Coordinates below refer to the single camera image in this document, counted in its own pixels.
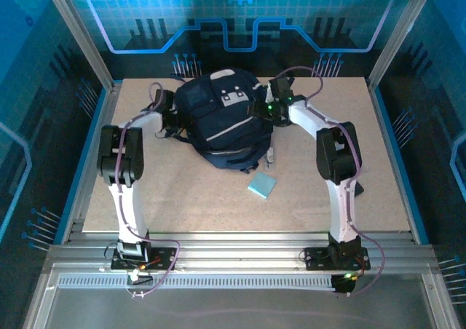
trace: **metal bar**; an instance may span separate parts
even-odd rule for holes
[[[369,90],[375,90],[392,63],[427,0],[409,0],[369,75]]]
[[[389,126],[390,119],[385,109],[382,96],[378,90],[369,90],[369,95],[371,96],[372,104],[376,112],[379,128],[384,138],[385,148],[387,149],[390,164],[392,165],[392,170],[400,189],[403,204],[406,208],[406,215],[408,216],[409,226],[414,235],[414,240],[421,244],[427,244],[429,241],[425,232],[424,223],[422,222],[412,189],[409,186],[406,170],[401,160],[400,150],[396,147],[395,135]]]
[[[440,274],[423,274],[427,299],[437,328],[460,329],[461,325]]]
[[[53,0],[59,13],[65,20],[66,25],[76,39],[84,56],[97,75],[100,83],[106,90],[112,90],[114,81],[108,71],[97,47],[94,44],[85,24],[82,22],[78,12],[74,8],[72,0]]]
[[[99,105],[101,104],[102,106],[99,108],[100,106],[98,105],[98,113],[94,117],[95,127],[92,128],[93,125],[91,124],[90,134],[88,135],[88,139],[86,139],[87,142],[89,141],[86,146],[89,147],[87,151],[83,150],[82,159],[80,159],[79,164],[82,165],[82,168],[78,166],[78,170],[76,171],[73,183],[76,184],[76,191],[72,196],[68,197],[66,202],[58,227],[58,232],[60,233],[57,232],[55,244],[61,244],[68,240],[74,219],[83,219],[85,217],[87,208],[89,207],[89,199],[85,199],[85,197],[90,197],[95,178],[97,177],[97,168],[94,162],[95,158],[97,158],[98,141],[100,139],[100,131],[97,131],[97,129],[111,122],[120,88],[121,84],[115,84],[113,90],[111,92],[107,91],[103,100],[99,101]]]

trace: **purple cable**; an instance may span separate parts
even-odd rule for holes
[[[322,76],[319,75],[318,72],[316,72],[313,68],[311,67],[307,67],[307,66],[295,66],[295,67],[290,67],[290,68],[287,68],[285,69],[283,72],[279,73],[276,78],[279,78],[281,77],[283,74],[287,73],[288,71],[292,71],[292,70],[295,70],[295,69],[305,69],[305,70],[308,70],[308,71],[311,71],[311,72],[314,72],[315,75],[319,78],[320,80],[320,88],[317,92],[314,92],[312,93],[309,97],[306,98],[306,103],[305,103],[305,106],[306,108],[311,112],[313,113],[315,116],[317,116],[318,118],[322,119],[325,123],[329,124],[329,125],[333,125],[334,127],[338,127],[341,132],[343,133],[344,137],[347,139],[347,142],[348,142],[348,145],[349,145],[349,148],[351,150],[351,154],[355,160],[355,164],[356,164],[356,174],[350,178],[348,181],[347,181],[347,185],[346,185],[346,199],[347,199],[347,219],[348,219],[348,222],[349,222],[349,225],[351,226],[352,230],[359,236],[361,236],[362,238],[368,240],[369,242],[372,242],[374,243],[378,249],[380,250],[380,253],[382,255],[382,263],[380,265],[380,268],[379,268],[379,271],[377,272],[377,275],[374,277],[374,279],[369,283],[367,284],[363,289],[360,289],[358,291],[355,291],[354,293],[351,293],[350,295],[351,296],[356,296],[356,295],[360,295],[361,293],[364,293],[365,291],[367,291],[369,288],[372,287],[372,285],[374,285],[374,283],[381,277],[382,275],[382,272],[384,270],[384,267],[385,267],[385,253],[384,253],[384,250],[382,249],[382,247],[380,246],[380,244],[366,236],[363,232],[359,231],[355,226],[354,226],[354,223],[352,222],[352,219],[351,219],[351,212],[350,212],[350,202],[351,202],[351,196],[350,196],[350,186],[351,186],[351,183],[355,180],[358,179],[359,175],[360,175],[360,169],[361,169],[361,166],[360,166],[360,163],[359,163],[359,156],[358,156],[358,153],[356,152],[356,147],[355,147],[355,144],[352,142],[352,139],[350,137],[350,134],[347,132],[347,130],[339,123],[336,123],[336,122],[332,122],[330,120],[328,120],[323,114],[321,114],[320,112],[314,110],[313,108],[310,108],[307,106],[307,103],[308,101],[313,98],[314,96],[316,96],[319,92],[322,91],[322,88],[323,88],[323,79],[322,79]]]
[[[155,103],[155,98],[154,96],[152,95],[152,87],[154,85],[157,85],[159,88],[160,88],[160,91],[163,92],[163,86],[159,83],[159,82],[153,82],[150,86],[149,86],[149,98],[151,99],[151,102],[152,103]]]
[[[307,103],[308,101],[313,98],[314,96],[316,96],[319,92],[322,91],[323,89],[323,79],[322,79],[322,76],[316,72],[315,69],[311,68],[311,67],[307,67],[307,66],[294,66],[294,67],[290,67],[290,68],[287,68],[285,69],[284,71],[280,72],[275,78],[280,78],[283,74],[285,73],[288,73],[289,71],[294,71],[296,69],[305,69],[307,71],[310,71],[310,72],[314,72],[315,75],[319,78],[319,82],[320,82],[320,86],[319,86],[319,89],[316,91],[316,92],[313,92],[311,95],[309,95],[307,98],[306,98],[306,108],[307,108]]]
[[[153,102],[155,102],[155,100],[153,100],[153,97],[152,97],[152,94],[151,94],[151,88],[154,86],[154,85],[157,85],[161,92],[163,93],[163,86],[159,83],[159,82],[154,82],[151,84],[151,86],[149,87],[149,98],[151,98],[151,100]],[[142,237],[142,236],[139,236],[137,235],[130,227],[130,225],[128,224],[127,220],[126,220],[126,217],[125,217],[125,213],[123,211],[123,200],[122,200],[122,193],[123,193],[123,190],[122,190],[122,185],[121,183],[119,182],[119,169],[122,165],[122,154],[123,154],[123,147],[125,145],[125,135],[126,135],[126,132],[128,130],[128,128],[131,126],[131,124],[133,122],[135,122],[136,120],[138,119],[141,119],[147,115],[149,115],[150,113],[152,113],[155,109],[157,109],[157,107],[160,106],[160,103],[162,103],[162,95],[160,96],[159,100],[157,101],[157,104],[153,105],[147,112],[144,112],[144,113],[141,113],[141,114],[138,114],[137,116],[135,116],[134,118],[132,118],[128,123],[126,123],[126,125],[123,127],[122,129],[122,134],[121,134],[121,137],[119,139],[119,148],[118,148],[118,154],[116,156],[116,165],[115,165],[115,184],[116,184],[116,187],[118,188],[118,192],[120,193],[119,196],[118,196],[118,205],[119,205],[119,211],[120,211],[120,215],[121,215],[121,218],[122,218],[122,221],[123,221],[123,224],[126,226],[127,230],[135,237],[139,238],[140,240],[143,240],[145,242],[169,242],[169,243],[175,243],[177,248],[176,248],[176,253],[175,253],[175,257],[173,258],[173,261],[171,262],[171,264],[168,266],[168,269],[167,271],[164,273],[164,275],[162,276],[162,278],[159,280],[159,282],[156,283],[156,285],[154,285],[151,289],[145,291],[145,292],[141,292],[139,294],[136,294],[136,293],[131,293],[128,289],[127,291],[129,293],[131,293],[133,296],[138,296],[138,297],[144,297],[145,295],[148,295],[150,293],[152,293],[153,291],[155,291],[164,281],[165,279],[168,277],[168,274],[173,270],[173,267],[175,266],[175,262],[178,260],[178,255],[180,253],[180,248],[181,248],[181,245],[180,245],[180,242],[178,240],[174,240],[174,239],[151,239],[151,238],[146,238],[146,237]]]

